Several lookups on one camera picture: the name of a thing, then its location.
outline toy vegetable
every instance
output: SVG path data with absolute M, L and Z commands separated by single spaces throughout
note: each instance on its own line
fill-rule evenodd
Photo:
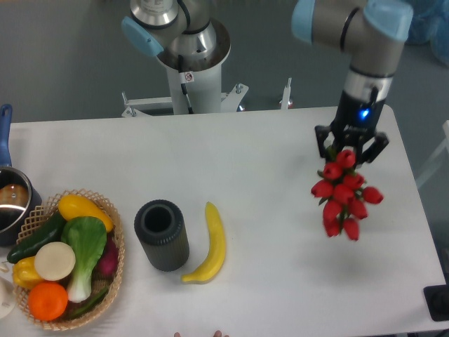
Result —
M 67 303 L 67 292 L 57 283 L 40 283 L 28 295 L 29 312 L 41 321 L 57 319 L 64 313 Z
M 106 232 L 114 229 L 111 218 L 103 212 L 97 205 L 86 197 L 77 194 L 65 195 L 58 204 L 62 217 L 69 221 L 79 216 L 93 216 L 99 218 L 106 227 Z
M 114 275 L 119 265 L 119 250 L 111 236 L 107 237 L 105 251 L 101 259 L 98 261 L 97 270 L 104 276 L 111 277 Z
M 81 317 L 82 315 L 91 311 L 98 303 L 100 303 L 103 300 L 103 298 L 105 298 L 108 291 L 109 291 L 109 287 L 107 287 L 107 286 L 105 288 L 101 289 L 100 292 L 98 292 L 97 294 L 92 296 L 92 298 L 90 298 L 80 308 L 77 308 L 74 311 L 70 312 L 65 318 L 66 319 L 75 319 L 75 318 Z
M 71 302 L 79 303 L 91 295 L 92 271 L 105 249 L 106 229 L 98 218 L 78 217 L 66 224 L 61 240 L 75 252 L 76 262 L 67 292 Z
M 36 254 L 34 268 L 47 281 L 59 281 L 69 275 L 75 266 L 73 249 L 64 242 L 46 244 Z
M 33 289 L 39 283 L 45 281 L 34 268 L 34 256 L 24 258 L 13 266 L 13 281 L 25 289 Z
M 323 209 L 323 225 L 329 237 L 336 237 L 344 230 L 350 240 L 357 241 L 358 221 L 368 217 L 365 203 L 379 204 L 384 196 L 373 186 L 364 187 L 365 177 L 355 170 L 356 155 L 351 150 L 336 153 L 328 147 L 328 163 L 318 175 L 322 178 L 311 188 Z
M 59 240 L 66 222 L 56 211 L 36 232 L 10 250 L 7 257 L 8 262 L 14 264 L 23 258 L 35 256 L 42 246 Z

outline yellow squash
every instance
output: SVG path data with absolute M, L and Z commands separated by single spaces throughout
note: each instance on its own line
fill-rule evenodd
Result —
M 69 194 L 63 196 L 59 201 L 58 209 L 61 216 L 67 221 L 79 216 L 92 216 L 105 224 L 106 232 L 109 233 L 114 229 L 111 218 L 91 200 L 81 195 Z
M 34 268 L 34 256 L 23 258 L 13 266 L 13 281 L 25 289 L 33 289 L 45 281 Z
M 206 204 L 206 222 L 209 229 L 209 253 L 194 272 L 181 276 L 184 283 L 209 282 L 221 269 L 226 257 L 226 237 L 217 207 Z

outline pot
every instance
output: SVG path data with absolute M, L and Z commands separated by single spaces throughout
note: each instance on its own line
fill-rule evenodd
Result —
M 13 107 L 0 107 L 0 246 L 15 244 L 25 219 L 42 198 L 29 178 L 12 167 L 9 131 Z

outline red tulip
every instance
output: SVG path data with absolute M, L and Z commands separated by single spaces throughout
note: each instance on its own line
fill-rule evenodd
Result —
M 323 176 L 327 179 L 338 179 L 343 174 L 343 169 L 337 163 L 327 163 L 323 169 Z
M 323 209 L 323 219 L 325 221 L 331 222 L 342 211 L 343 211 L 342 205 L 340 205 L 338 202 L 336 202 L 334 200 L 329 200 L 328 202 L 326 202 L 326 205 L 324 206 L 324 209 Z
M 356 195 L 354 194 L 354 191 L 346 185 L 338 184 L 334 188 L 333 198 L 335 201 L 347 205 L 356 198 Z
M 358 240 L 358 234 L 360 233 L 360 230 L 358 228 L 358 222 L 355 219 L 345 219 L 343 221 L 343 228 L 350 240 Z
M 356 155 L 351 150 L 343 150 L 337 154 L 337 164 L 342 168 L 348 169 L 353 167 L 356 163 Z
M 370 204 L 380 204 L 380 202 L 384 199 L 382 193 L 376 187 L 368 186 L 363 189 L 362 197 L 366 202 Z
M 336 237 L 340 234 L 340 222 L 336 218 L 332 221 L 323 219 L 323 224 L 328 237 Z
M 316 198 L 329 198 L 333 192 L 334 186 L 327 180 L 320 180 L 311 188 L 311 193 Z
M 365 204 L 358 199 L 353 200 L 353 202 L 348 205 L 348 211 L 360 220 L 368 217 L 368 211 L 366 210 Z
M 356 173 L 355 176 L 352 176 L 350 174 L 347 174 L 343 178 L 343 183 L 349 187 L 352 190 L 358 190 L 360 187 L 362 187 L 363 183 L 365 182 L 365 177 L 363 177 L 361 174 Z

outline red radish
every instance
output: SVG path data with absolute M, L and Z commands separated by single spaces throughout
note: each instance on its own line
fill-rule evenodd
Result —
M 112 276 L 119 264 L 119 250 L 112 240 L 112 236 L 107 236 L 105 250 L 97 264 L 97 270 L 104 276 Z

